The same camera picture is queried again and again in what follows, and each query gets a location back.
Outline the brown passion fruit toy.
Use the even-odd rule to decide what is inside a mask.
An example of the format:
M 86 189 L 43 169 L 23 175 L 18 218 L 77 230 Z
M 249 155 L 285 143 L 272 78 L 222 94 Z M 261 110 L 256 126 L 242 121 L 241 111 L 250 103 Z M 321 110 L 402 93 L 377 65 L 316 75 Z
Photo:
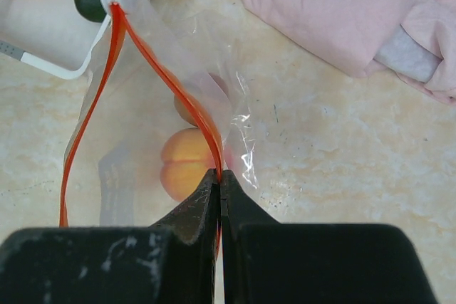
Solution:
M 218 86 L 223 90 L 224 94 L 226 96 L 229 96 L 229 88 L 226 84 L 226 82 L 217 74 L 215 73 L 209 73 L 209 75 L 212 77 L 212 79 L 218 84 Z M 187 110 L 187 108 L 183 105 L 182 101 L 175 95 L 174 96 L 174 106 L 179 114 L 179 116 L 192 126 L 196 127 L 197 123 Z

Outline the clear orange zip bag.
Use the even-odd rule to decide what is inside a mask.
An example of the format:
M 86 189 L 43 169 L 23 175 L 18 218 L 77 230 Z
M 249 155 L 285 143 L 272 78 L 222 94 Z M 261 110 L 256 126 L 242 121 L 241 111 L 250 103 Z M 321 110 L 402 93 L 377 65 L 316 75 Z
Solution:
M 93 49 L 65 153 L 60 226 L 142 226 L 172 208 L 178 201 L 160 181 L 161 153 L 187 128 L 203 134 L 214 169 L 231 170 L 253 194 L 250 94 L 234 25 L 214 11 L 163 19 L 150 0 L 100 2 L 110 24 Z M 229 96 L 209 73 L 226 82 Z M 177 113 L 175 95 L 196 127 Z

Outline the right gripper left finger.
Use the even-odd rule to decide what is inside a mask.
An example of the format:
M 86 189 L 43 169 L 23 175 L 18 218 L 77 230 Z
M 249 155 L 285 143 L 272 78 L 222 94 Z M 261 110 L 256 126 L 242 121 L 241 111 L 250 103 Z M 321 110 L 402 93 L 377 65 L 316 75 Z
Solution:
M 146 227 L 28 228 L 1 245 L 3 303 L 213 303 L 219 185 Z

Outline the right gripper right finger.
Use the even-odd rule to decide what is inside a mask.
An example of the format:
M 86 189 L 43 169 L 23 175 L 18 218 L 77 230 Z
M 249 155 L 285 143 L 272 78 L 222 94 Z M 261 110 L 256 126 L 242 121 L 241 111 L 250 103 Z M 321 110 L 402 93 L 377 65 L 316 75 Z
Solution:
M 226 303 L 435 303 L 410 239 L 390 224 L 285 224 L 226 170 Z

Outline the peach toy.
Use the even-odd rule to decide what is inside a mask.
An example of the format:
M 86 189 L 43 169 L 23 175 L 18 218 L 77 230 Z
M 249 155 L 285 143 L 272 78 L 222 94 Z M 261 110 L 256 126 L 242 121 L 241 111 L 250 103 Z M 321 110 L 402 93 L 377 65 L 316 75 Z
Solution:
M 201 182 L 214 160 L 203 134 L 197 128 L 176 132 L 162 148 L 160 181 L 175 201 L 185 200 Z

